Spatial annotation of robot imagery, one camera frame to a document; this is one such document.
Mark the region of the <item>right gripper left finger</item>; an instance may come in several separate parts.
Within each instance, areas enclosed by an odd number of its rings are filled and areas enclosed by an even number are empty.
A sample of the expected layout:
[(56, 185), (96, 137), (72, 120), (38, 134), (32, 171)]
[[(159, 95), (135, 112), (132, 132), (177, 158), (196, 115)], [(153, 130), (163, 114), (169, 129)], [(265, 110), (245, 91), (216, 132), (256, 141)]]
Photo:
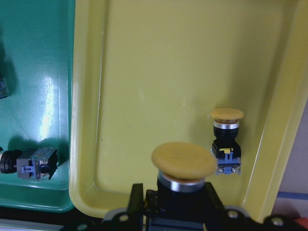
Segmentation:
[(143, 184), (133, 184), (127, 207), (128, 221), (133, 231), (142, 231), (143, 229), (143, 207)]

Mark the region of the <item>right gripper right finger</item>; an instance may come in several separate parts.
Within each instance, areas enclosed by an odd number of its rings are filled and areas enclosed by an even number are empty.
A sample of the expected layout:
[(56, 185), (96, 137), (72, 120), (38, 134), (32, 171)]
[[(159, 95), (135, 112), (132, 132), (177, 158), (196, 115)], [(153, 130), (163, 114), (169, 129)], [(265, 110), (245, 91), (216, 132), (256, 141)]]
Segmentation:
[(205, 209), (208, 215), (221, 217), (225, 207), (210, 182), (205, 183)]

